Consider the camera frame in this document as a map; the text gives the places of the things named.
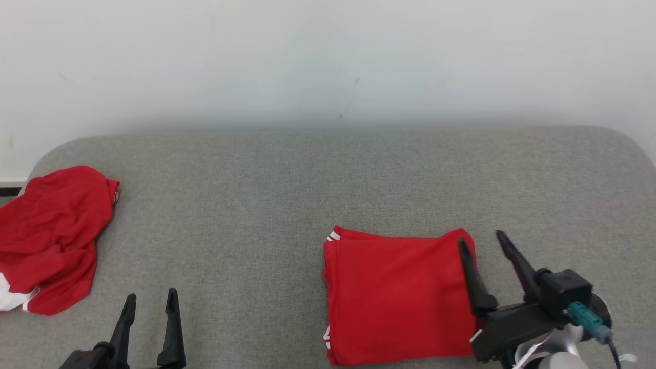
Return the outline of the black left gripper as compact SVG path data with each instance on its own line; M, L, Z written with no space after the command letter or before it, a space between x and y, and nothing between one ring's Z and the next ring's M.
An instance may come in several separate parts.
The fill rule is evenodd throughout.
M98 342L92 350L74 350L59 367L65 368L130 368L128 364L130 329L136 313L136 294L127 296L112 339ZM176 288L169 288L166 303L167 325L158 367L187 367L183 344L182 318Z

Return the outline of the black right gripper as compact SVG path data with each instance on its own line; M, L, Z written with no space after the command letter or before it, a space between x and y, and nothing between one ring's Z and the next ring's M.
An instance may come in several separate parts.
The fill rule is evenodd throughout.
M572 270L535 270L502 230L495 232L523 289L523 303L499 307L478 272L464 237L459 253L477 330L471 338L479 362L527 363L538 350L577 354L592 338L592 284Z

